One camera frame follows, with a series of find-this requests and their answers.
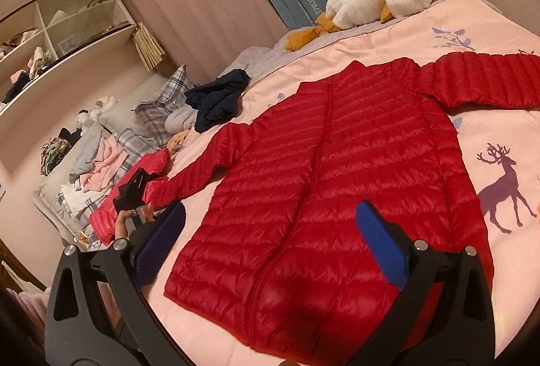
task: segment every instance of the red puffer jacket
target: red puffer jacket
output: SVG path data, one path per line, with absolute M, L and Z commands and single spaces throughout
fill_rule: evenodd
M 123 176 L 120 181 L 112 188 L 111 192 L 105 197 L 99 208 L 90 214 L 90 224 L 98 238 L 104 243 L 109 244 L 114 239 L 114 225 L 118 216 L 113 200 L 120 195 L 118 188 L 131 179 L 135 172 L 142 168 L 149 174 L 161 174 L 168 163 L 171 161 L 171 154 L 166 148 L 161 148 L 155 153 L 145 154 L 140 160 Z M 153 199 L 152 186 L 145 190 L 143 201 L 149 202 Z
M 371 200 L 437 250 L 475 246 L 491 283 L 487 228 L 444 109 L 527 109 L 539 95 L 540 58 L 472 52 L 422 68 L 407 58 L 353 62 L 301 84 L 251 125 L 225 125 L 163 183 L 155 206 L 201 190 L 218 166 L 231 168 L 165 295 L 257 351 L 344 363 L 398 295 L 358 232 L 358 202 Z

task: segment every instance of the plaid pillowcase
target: plaid pillowcase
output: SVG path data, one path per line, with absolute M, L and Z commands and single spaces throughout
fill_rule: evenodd
M 184 92 L 193 87 L 183 65 L 171 76 L 155 100 L 137 105 L 134 110 L 134 132 L 156 147 L 167 145 L 172 135 L 165 129 L 165 121 L 172 112 L 186 105 Z
M 71 212 L 71 209 L 66 201 L 66 198 L 64 197 L 64 194 L 60 192 L 56 198 L 58 199 L 58 204 L 62 206 L 62 208 L 69 214 L 69 216 L 71 216 L 71 218 L 77 221 L 80 226 L 80 230 L 82 231 L 85 231 L 85 229 L 88 228 L 88 226 L 90 225 L 90 214 L 98 210 L 99 206 L 105 199 L 105 197 L 102 197 L 98 201 L 89 204 L 88 207 L 83 210 L 83 212 L 78 217 L 75 217 L 73 215 L 73 212 Z
M 115 185 L 128 173 L 131 167 L 133 167 L 142 156 L 147 153 L 154 153 L 158 150 L 153 143 L 137 135 L 131 128 L 126 128 L 122 131 L 120 136 L 118 136 L 118 145 L 128 153 L 128 158 L 125 159 L 114 176 Z

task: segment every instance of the jacket sleeve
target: jacket sleeve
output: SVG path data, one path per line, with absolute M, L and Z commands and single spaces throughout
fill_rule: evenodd
M 540 57 L 536 55 L 452 52 L 415 74 L 414 70 L 405 69 L 405 82 L 415 92 L 435 97 L 447 110 L 467 103 L 501 109 L 540 105 Z
M 193 163 L 167 181 L 156 181 L 152 186 L 151 200 L 145 201 L 161 209 L 173 200 L 185 199 L 201 191 L 210 182 L 216 169 L 234 166 L 263 129 L 264 125 L 258 120 L 251 125 L 225 124 Z

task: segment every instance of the blue gripper pad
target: blue gripper pad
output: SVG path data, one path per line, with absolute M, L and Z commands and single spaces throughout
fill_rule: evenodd
M 133 267 L 133 283 L 137 288 L 150 285 L 156 280 L 159 269 L 186 225 L 186 209 L 181 202 L 163 218 L 156 230 L 137 252 Z
M 386 280 L 403 291 L 409 279 L 409 261 L 403 248 L 390 235 L 387 223 L 367 201 L 356 207 L 356 225 L 365 239 Z

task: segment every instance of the metal screw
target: metal screw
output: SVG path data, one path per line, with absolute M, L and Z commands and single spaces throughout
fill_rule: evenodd
M 112 244 L 112 248 L 118 251 L 124 250 L 127 246 L 128 246 L 128 240 L 125 238 L 117 239 Z
M 77 248 L 76 248 L 73 244 L 70 244 L 69 246 L 67 246 L 67 247 L 64 249 L 64 255 L 65 255 L 65 256 L 71 256 L 71 255 L 73 255 L 76 251 L 77 251 Z
M 465 253 L 469 256 L 476 256 L 478 254 L 476 249 L 471 245 L 468 245 L 467 247 L 465 247 Z
M 420 252 L 425 252 L 429 248 L 429 244 L 423 239 L 417 239 L 414 242 L 414 248 Z

